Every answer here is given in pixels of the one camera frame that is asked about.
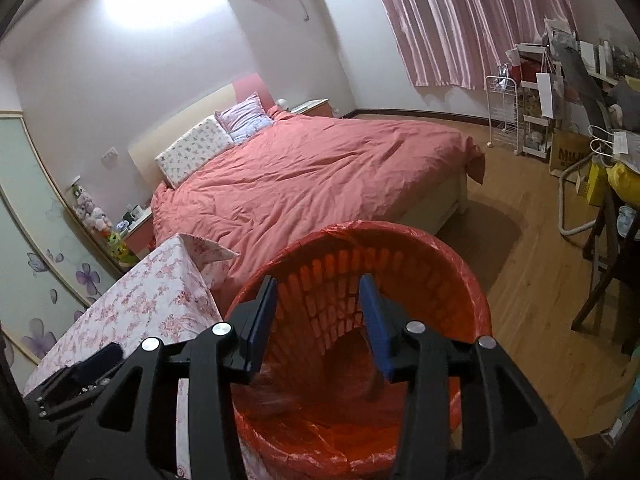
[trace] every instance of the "baseboard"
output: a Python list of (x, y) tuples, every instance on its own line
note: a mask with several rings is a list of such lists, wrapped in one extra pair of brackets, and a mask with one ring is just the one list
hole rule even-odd
[[(484, 117), (450, 114), (447, 112), (431, 112), (428, 110), (398, 110), (396, 108), (356, 108), (353, 112), (343, 115), (343, 118), (351, 119), (360, 114), (404, 115), (409, 117), (425, 117), (428, 119), (442, 119), (446, 121), (458, 121), (460, 123), (480, 124), (481, 126), (489, 125), (489, 119)], [(498, 124), (499, 121), (494, 121), (494, 126), (497, 126)]]

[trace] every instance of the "bed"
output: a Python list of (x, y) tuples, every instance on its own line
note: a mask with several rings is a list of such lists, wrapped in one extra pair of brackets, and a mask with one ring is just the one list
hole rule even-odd
[(236, 293), (280, 250), (329, 224), (400, 222), (435, 234), (466, 208), (466, 176), (482, 183), (484, 155), (460, 131), (425, 121), (316, 118), (277, 111), (274, 125), (216, 156), (177, 189), (155, 157), (216, 110), (252, 92), (273, 99), (257, 75), (206, 96), (129, 150), (152, 199), (158, 244), (178, 232), (240, 253), (219, 290), (223, 316)]

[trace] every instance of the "red trash can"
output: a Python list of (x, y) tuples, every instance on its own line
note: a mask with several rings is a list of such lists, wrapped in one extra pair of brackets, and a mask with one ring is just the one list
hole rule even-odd
[[(406, 384), (377, 373), (358, 302), (360, 276), (412, 319), (473, 342), (491, 335), (478, 280), (437, 238), (388, 222), (327, 227), (259, 269), (230, 309), (278, 281), (278, 306), (263, 373), (233, 390), (239, 436), (275, 476), (360, 478), (388, 474), (396, 456)], [(450, 380), (450, 427), (460, 389)]]

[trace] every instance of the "pillow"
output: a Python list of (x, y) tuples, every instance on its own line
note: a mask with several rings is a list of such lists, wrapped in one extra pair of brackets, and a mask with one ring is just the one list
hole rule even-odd
[(640, 92), (636, 92), (622, 80), (609, 94), (622, 108), (625, 130), (640, 133)]
[(249, 137), (273, 124), (262, 109), (257, 93), (224, 112), (216, 112), (215, 115), (236, 144), (245, 142)]
[(209, 116), (156, 156), (156, 164), (175, 189), (213, 157), (233, 146), (231, 136), (214, 116)]

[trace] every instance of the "metal bolt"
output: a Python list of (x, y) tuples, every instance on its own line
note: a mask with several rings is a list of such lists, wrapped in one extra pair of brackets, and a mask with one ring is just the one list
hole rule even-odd
[(153, 350), (155, 350), (159, 346), (160, 346), (160, 340), (158, 338), (155, 338), (155, 337), (147, 337), (142, 342), (142, 349), (147, 351), (147, 352), (152, 352)]
[(406, 330), (407, 332), (410, 332), (412, 334), (421, 334), (427, 329), (424, 323), (420, 321), (410, 321), (409, 323), (406, 324)]
[(483, 335), (480, 339), (478, 339), (478, 344), (482, 348), (486, 348), (487, 350), (493, 350), (498, 346), (496, 340), (490, 335)]
[(231, 332), (231, 325), (229, 325), (229, 323), (225, 323), (224, 321), (216, 323), (211, 327), (211, 331), (215, 335), (227, 335), (229, 332)]

